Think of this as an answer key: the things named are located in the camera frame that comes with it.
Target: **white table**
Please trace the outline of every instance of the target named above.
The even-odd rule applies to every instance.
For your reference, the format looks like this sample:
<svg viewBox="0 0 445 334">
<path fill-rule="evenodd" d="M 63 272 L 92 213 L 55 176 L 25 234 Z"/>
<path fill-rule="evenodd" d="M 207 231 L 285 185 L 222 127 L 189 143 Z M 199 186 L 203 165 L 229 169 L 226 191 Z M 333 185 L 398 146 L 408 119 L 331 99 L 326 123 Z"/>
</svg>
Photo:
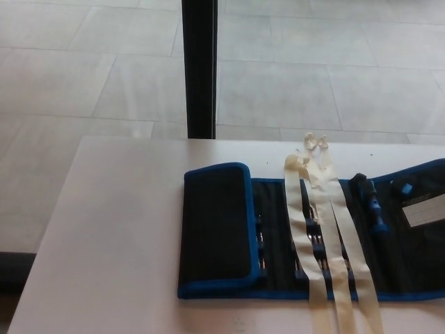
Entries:
<svg viewBox="0 0 445 334">
<path fill-rule="evenodd" d="M 296 148 L 85 137 L 9 333 L 311 333 L 304 302 L 176 297 L 184 173 L 241 161 L 253 177 L 282 177 Z M 331 153 L 349 178 L 445 157 L 445 147 L 332 144 Z M 381 307 L 386 334 L 444 331 L 443 301 Z"/>
</svg>

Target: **black fabric pouch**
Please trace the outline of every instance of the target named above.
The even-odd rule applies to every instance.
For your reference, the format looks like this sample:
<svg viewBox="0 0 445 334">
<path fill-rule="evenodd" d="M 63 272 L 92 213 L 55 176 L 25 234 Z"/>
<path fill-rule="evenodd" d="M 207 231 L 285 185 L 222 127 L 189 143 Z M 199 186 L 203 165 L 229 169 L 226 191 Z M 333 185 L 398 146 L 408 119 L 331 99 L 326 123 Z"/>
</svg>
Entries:
<svg viewBox="0 0 445 334">
<path fill-rule="evenodd" d="M 403 209 L 439 200 L 444 172 L 441 159 L 371 179 L 382 208 L 379 223 L 357 177 L 340 181 L 381 301 L 445 297 L 445 221 L 412 226 Z M 321 231 L 301 185 L 307 233 L 324 263 Z M 185 174 L 179 298 L 308 299 L 309 282 L 296 263 L 284 180 L 252 179 L 240 163 Z M 323 275 L 332 299 L 330 273 Z M 357 299 L 352 271 L 349 281 Z"/>
</svg>

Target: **cream ribbon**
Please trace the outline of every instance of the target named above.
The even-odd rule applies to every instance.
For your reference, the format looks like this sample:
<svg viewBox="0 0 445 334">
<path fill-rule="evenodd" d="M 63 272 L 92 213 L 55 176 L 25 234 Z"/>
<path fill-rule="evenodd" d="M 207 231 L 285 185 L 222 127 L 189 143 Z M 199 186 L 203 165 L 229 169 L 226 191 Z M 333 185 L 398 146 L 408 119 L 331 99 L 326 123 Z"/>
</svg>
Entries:
<svg viewBox="0 0 445 334">
<path fill-rule="evenodd" d="M 308 159 L 305 168 L 311 182 L 316 211 L 318 212 L 318 224 L 321 227 L 327 264 L 330 268 L 339 332 L 342 334 L 356 334 L 357 326 L 353 304 L 350 299 L 348 270 L 341 252 L 340 236 L 327 189 L 326 174 L 313 157 Z"/>
<path fill-rule="evenodd" d="M 353 219 L 346 206 L 346 199 L 343 189 L 339 183 L 337 174 L 335 173 L 332 160 L 329 155 L 326 138 L 322 137 L 316 140 L 313 134 L 307 134 L 305 137 L 305 148 L 309 156 L 313 159 L 312 152 L 319 146 L 321 149 L 321 170 L 325 176 L 325 184 L 327 193 L 329 194 L 332 210 L 337 220 L 343 244 L 349 257 L 350 267 L 354 273 L 355 288 L 359 299 L 359 308 L 364 317 L 366 332 L 369 334 L 383 334 L 382 317 L 375 293 L 375 287 L 371 272 L 364 258 L 362 245 L 360 243 Z"/>
<path fill-rule="evenodd" d="M 306 170 L 299 161 L 299 157 L 296 155 L 288 156 L 284 165 L 287 210 L 292 240 L 302 270 L 309 278 L 309 308 L 311 310 L 312 328 L 314 334 L 329 334 L 332 332 L 332 327 L 327 304 L 326 284 L 323 272 L 314 257 L 312 242 L 307 236 L 306 219 L 302 211 L 301 173 L 302 177 L 307 177 Z"/>
</svg>

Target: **tool pouch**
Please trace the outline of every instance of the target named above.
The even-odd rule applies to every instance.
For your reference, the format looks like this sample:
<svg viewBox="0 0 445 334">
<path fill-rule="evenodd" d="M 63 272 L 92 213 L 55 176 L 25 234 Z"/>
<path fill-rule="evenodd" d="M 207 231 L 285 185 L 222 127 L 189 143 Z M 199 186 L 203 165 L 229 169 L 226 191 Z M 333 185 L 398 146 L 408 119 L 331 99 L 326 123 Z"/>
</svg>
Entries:
<svg viewBox="0 0 445 334">
<path fill-rule="evenodd" d="M 378 299 L 445 297 L 445 221 L 412 226 L 403 209 L 445 193 L 445 159 L 371 180 L 385 226 L 375 224 L 358 184 L 340 183 Z M 320 240 L 303 181 L 301 188 L 307 233 Z M 178 297 L 308 299 L 285 197 L 284 180 L 251 178 L 239 163 L 186 173 Z M 313 249 L 317 260 L 326 259 L 323 242 Z M 343 257 L 348 259 L 344 248 Z M 353 272 L 348 274 L 351 298 L 357 299 Z M 330 273 L 323 275 L 332 299 Z"/>
</svg>

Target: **grout line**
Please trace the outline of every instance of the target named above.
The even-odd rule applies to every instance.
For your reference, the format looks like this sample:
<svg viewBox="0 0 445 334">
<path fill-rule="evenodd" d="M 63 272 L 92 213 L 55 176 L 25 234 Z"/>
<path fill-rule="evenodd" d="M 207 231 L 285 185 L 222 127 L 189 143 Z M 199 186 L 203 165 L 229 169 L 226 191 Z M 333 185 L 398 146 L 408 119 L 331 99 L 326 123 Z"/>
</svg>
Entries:
<svg viewBox="0 0 445 334">
<path fill-rule="evenodd" d="M 7 2 L 7 1 L 0 1 L 0 3 L 9 3 L 9 4 L 14 4 L 14 5 L 20 5 L 20 4 L 24 4 L 24 5 L 35 5 L 35 4 L 40 4 L 40 5 L 51 5 L 51 6 L 65 6 L 65 7 L 100 7 L 100 8 L 117 8 L 117 9 L 139 9 L 139 10 L 162 10 L 162 11 L 166 11 L 166 12 L 177 12 L 179 10 L 176 9 L 165 9 L 165 8 L 140 8 L 140 1 L 138 2 L 138 5 L 136 5 L 136 7 L 134 6 L 107 6 L 107 5 L 99 5 L 99 4 L 78 4 L 78 3 L 54 3 L 54 2 L 44 2 L 44 1 L 17 1 L 17 0 L 12 0 L 11 2 Z"/>
<path fill-rule="evenodd" d="M 362 67 L 362 68 L 387 68 L 390 70 L 416 70 L 416 71 L 445 71 L 445 67 L 443 68 L 426 68 L 426 67 L 391 67 L 391 66 L 379 66 L 379 65 L 353 65 L 353 64 L 341 64 L 341 63 L 299 63 L 299 62 L 290 62 L 290 61 L 251 61 L 251 60 L 242 60 L 242 59 L 219 59 L 222 62 L 240 62 L 240 63 L 276 63 L 283 65 L 315 65 L 315 66 L 345 66 L 345 67 Z"/>
<path fill-rule="evenodd" d="M 329 87 L 331 88 L 332 99 L 334 100 L 335 110 L 337 112 L 337 117 L 339 119 L 340 128 L 343 130 L 343 125 L 341 124 L 341 117 L 340 117 L 339 107 L 337 106 L 337 99 L 335 98 L 334 89 L 332 87 L 331 74 L 330 74 L 329 69 L 327 68 L 327 65 L 325 65 L 325 71 L 326 71 L 326 74 L 327 74 L 327 80 L 329 81 Z"/>
<path fill-rule="evenodd" d="M 92 113 L 91 113 L 91 117 L 90 118 L 93 118 L 93 115 L 96 112 L 97 105 L 99 104 L 100 98 L 102 97 L 102 94 L 104 93 L 106 84 L 108 83 L 108 80 L 110 79 L 111 71 L 113 71 L 113 68 L 114 68 L 114 65 L 116 64 L 116 60 L 117 59 L 118 59 L 118 55 L 115 54 L 114 60 L 113 60 L 113 64 L 110 66 L 110 70 L 108 71 L 108 75 L 106 76 L 106 80 L 104 82 L 104 87 L 102 87 L 102 90 L 101 90 L 101 92 L 100 92 L 100 94 L 99 94 L 99 96 L 97 98 L 96 103 L 95 103 L 95 107 L 92 109 Z"/>
<path fill-rule="evenodd" d="M 245 13 L 225 13 L 224 16 L 241 16 L 241 17 L 281 17 L 287 19 L 311 19 L 319 21 L 333 21 L 333 22 L 355 22 L 355 23 L 372 23 L 372 24 L 410 24 L 415 26 L 443 26 L 445 27 L 445 22 L 443 24 L 438 23 L 418 23 L 418 22 L 403 22 L 403 21 L 379 21 L 372 19 L 337 19 L 334 17 L 310 17 L 310 16 L 292 16 L 286 15 L 275 15 L 275 14 L 245 14 Z"/>
<path fill-rule="evenodd" d="M 58 51 L 58 52 L 72 52 L 77 54 L 94 54 L 94 55 L 102 55 L 102 54 L 111 54 L 118 56 L 145 56 L 148 58 L 183 58 L 183 56 L 169 56 L 169 55 L 159 55 L 159 54 L 142 54 L 142 53 L 122 53 L 122 52 L 100 52 L 100 51 L 84 51 L 84 50 L 65 50 L 65 49 L 40 49 L 37 47 L 7 47 L 0 46 L 0 49 L 10 49 L 10 52 L 14 49 L 16 50 L 35 50 L 35 51 Z"/>
<path fill-rule="evenodd" d="M 0 115 L 12 115 L 18 116 L 19 118 L 39 118 L 39 117 L 48 117 L 48 118 L 85 118 L 91 120 L 120 120 L 124 122 L 150 122 L 150 123 L 161 123 L 161 124 L 177 124 L 177 125 L 186 125 L 186 122 L 164 122 L 162 120 L 129 120 L 125 118 L 103 118 L 103 117 L 93 117 L 93 116 L 65 116 L 65 115 L 44 115 L 44 114 L 31 114 L 31 113 L 0 113 Z M 217 126 L 222 127 L 249 127 L 249 128 L 260 128 L 260 129 L 278 129 L 281 133 L 281 130 L 304 130 L 304 131 L 330 131 L 330 132 L 352 132 L 352 133 L 367 133 L 367 134 L 415 134 L 415 135 L 425 135 L 425 136 L 436 136 L 436 137 L 445 137 L 445 134 L 428 134 L 428 133 L 420 133 L 420 132 L 386 132 L 386 131 L 374 131 L 374 130 L 342 130 L 342 129 L 308 129 L 307 127 L 267 127 L 267 126 L 255 126 L 255 125 L 231 125 L 231 124 L 217 124 Z"/>
<path fill-rule="evenodd" d="M 398 11 L 394 8 L 394 6 L 392 5 L 392 1 L 391 0 L 385 0 L 385 2 L 388 4 L 388 6 L 391 8 L 392 12 L 394 13 L 394 15 L 397 17 L 398 20 L 401 19 L 400 15 L 398 14 Z"/>
<path fill-rule="evenodd" d="M 90 117 L 90 116 L 65 116 L 65 115 L 43 115 L 43 114 L 34 114 L 34 113 L 0 113 L 0 115 L 12 115 L 12 116 L 19 116 L 23 119 L 26 118 L 77 118 L 77 119 L 86 119 L 86 120 L 121 120 L 123 122 L 150 122 L 150 123 L 156 123 L 161 122 L 159 120 L 129 120 L 124 118 L 103 118 L 103 117 Z M 178 123 L 178 124 L 185 124 L 180 122 L 169 122 L 169 123 Z"/>
<path fill-rule="evenodd" d="M 3 60 L 0 61 L 0 68 L 3 65 L 3 63 L 6 61 L 6 59 L 10 56 L 11 52 L 13 51 L 10 47 L 0 47 L 0 49 L 7 49 L 7 52 L 3 58 Z"/>
<path fill-rule="evenodd" d="M 152 138 L 153 136 L 153 131 L 154 131 L 154 125 L 156 124 L 156 122 L 152 122 L 152 130 L 150 131 L 150 135 L 148 136 L 148 138 Z"/>
<path fill-rule="evenodd" d="M 81 27 L 83 26 L 83 23 L 85 23 L 86 18 L 89 16 L 89 14 L 91 13 L 92 10 L 92 6 L 90 7 L 90 9 L 88 10 L 88 12 L 86 13 L 85 17 L 83 18 L 82 22 L 80 23 L 79 27 L 77 27 L 76 33 L 72 36 L 72 39 L 70 41 L 70 43 L 68 44 L 68 47 L 66 50 L 71 49 L 72 43 L 74 42 L 74 40 L 76 39 L 77 34 L 79 33 L 79 31 L 81 30 Z"/>
<path fill-rule="evenodd" d="M 285 140 L 283 140 L 283 133 L 282 133 L 282 128 L 280 127 L 280 128 L 278 128 L 278 131 L 280 132 L 280 141 L 285 141 Z"/>
<path fill-rule="evenodd" d="M 177 34 L 178 34 L 179 24 L 180 24 L 180 23 L 182 24 L 182 20 L 179 20 L 179 17 L 178 17 L 178 22 L 177 22 L 177 24 L 176 24 L 175 36 L 174 36 L 174 38 L 173 38 L 173 43 L 172 43 L 172 49 L 171 49 L 171 51 L 170 51 L 170 57 L 173 57 L 173 50 L 175 49 L 176 36 L 177 36 Z"/>
<path fill-rule="evenodd" d="M 309 12 L 311 13 L 311 18 L 315 19 L 314 9 L 312 8 L 312 1 L 308 1 L 309 4 Z"/>
<path fill-rule="evenodd" d="M 13 137 L 11 138 L 11 140 L 9 141 L 9 143 L 6 146 L 5 152 L 0 156 L 0 163 L 2 162 L 3 158 L 6 156 L 6 154 L 8 153 L 9 149 L 11 148 L 11 146 L 13 145 L 13 142 L 15 141 L 15 139 L 17 138 L 17 136 L 19 135 L 20 130 L 22 129 L 22 127 L 24 126 L 25 123 L 25 117 L 17 117 L 19 118 L 20 121 L 20 125 L 17 128 L 17 131 L 14 133 Z"/>
<path fill-rule="evenodd" d="M 408 144 L 413 144 L 413 143 L 411 143 L 411 140 L 410 140 L 410 138 L 408 137 L 408 134 L 404 134 L 404 135 L 405 135 L 405 137 L 406 137 L 406 140 L 407 140 Z"/>
<path fill-rule="evenodd" d="M 363 29 L 363 24 L 362 24 L 362 23 L 359 23 L 358 26 L 359 26 L 359 28 L 360 28 L 360 31 L 361 31 L 362 34 L 363 34 L 364 40 L 365 40 L 365 42 L 366 42 L 366 45 L 368 45 L 369 51 L 371 52 L 371 55 L 372 55 L 372 57 L 373 57 L 375 66 L 376 66 L 376 67 L 379 67 L 378 62 L 377 62 L 377 58 L 375 57 L 373 48 L 371 47 L 371 43 L 370 43 L 369 40 L 368 40 L 368 36 L 366 36 L 366 31 Z"/>
<path fill-rule="evenodd" d="M 269 28 L 270 28 L 270 44 L 272 45 L 272 61 L 271 63 L 276 63 L 277 60 L 277 50 L 275 50 L 275 39 L 273 37 L 273 30 L 272 30 L 272 17 L 268 18 L 268 22 L 269 22 Z"/>
<path fill-rule="evenodd" d="M 432 73 L 432 70 L 430 70 L 430 73 L 431 73 L 431 75 L 432 75 L 434 81 L 436 82 L 437 87 L 439 87 L 440 91 L 442 92 L 442 94 L 443 94 L 444 97 L 445 97 L 445 91 L 444 91 L 444 90 L 442 89 L 442 87 L 440 86 L 440 83 L 437 81 L 436 76 Z"/>
</svg>

